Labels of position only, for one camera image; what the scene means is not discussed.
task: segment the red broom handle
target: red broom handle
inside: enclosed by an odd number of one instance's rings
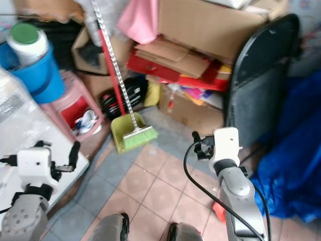
[[[110,58],[109,52],[108,52],[107,45],[106,45],[106,42],[104,40],[104,35],[102,33],[102,30],[99,29],[98,31],[99,31],[100,40],[101,40],[101,43],[102,43],[102,50],[103,50],[104,55],[105,55],[105,60],[106,60],[108,72],[110,74],[112,85],[114,86],[117,103],[118,103],[121,115],[125,115],[126,112],[125,112],[124,106],[122,104],[122,99],[121,99],[121,94],[120,94],[120,90],[119,90],[119,86],[118,86],[118,81],[116,79],[115,69],[114,69],[112,60]]]

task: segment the broom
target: broom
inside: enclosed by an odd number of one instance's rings
[[[101,31],[102,45],[105,45],[104,47],[107,48],[109,53],[108,55],[107,52],[104,51],[110,75],[115,75],[115,73],[117,75],[119,86],[124,95],[124,99],[134,126],[133,132],[125,134],[123,136],[124,147],[126,149],[131,149],[140,145],[144,145],[147,142],[157,138],[158,133],[152,126],[143,127],[143,128],[138,127],[97,1],[96,0],[90,0],[90,1],[93,6],[93,9],[98,21],[98,25]]]

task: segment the black chair backrest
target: black chair backrest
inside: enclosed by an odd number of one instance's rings
[[[224,110],[225,126],[239,130],[240,145],[275,130],[298,36],[299,19],[290,14],[263,26],[238,55]]]

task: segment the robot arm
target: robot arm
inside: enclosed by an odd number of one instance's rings
[[[215,130],[213,134],[213,136],[204,138],[201,143],[210,146],[209,152],[212,154],[206,155],[210,159],[210,170],[219,178],[220,200],[257,232],[254,234],[243,222],[226,211],[225,219],[229,241],[266,240],[263,217],[254,200],[255,188],[238,167],[240,164],[238,130],[233,127],[221,128]],[[200,138],[198,134],[194,134],[193,137],[197,142],[196,146],[199,145],[199,148],[194,151],[198,157],[201,156],[204,160],[204,153],[200,150]]]
[[[51,161],[49,145],[38,142],[34,147],[1,159],[1,162],[17,166],[24,192],[16,193],[12,207],[2,222],[1,241],[38,241],[46,229],[49,199],[57,191],[61,172],[76,168],[80,143],[75,142],[69,155],[69,164],[56,166]]]

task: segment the green lid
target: green lid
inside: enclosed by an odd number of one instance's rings
[[[16,24],[10,33],[12,38],[21,44],[33,44],[38,40],[37,28],[31,24]]]

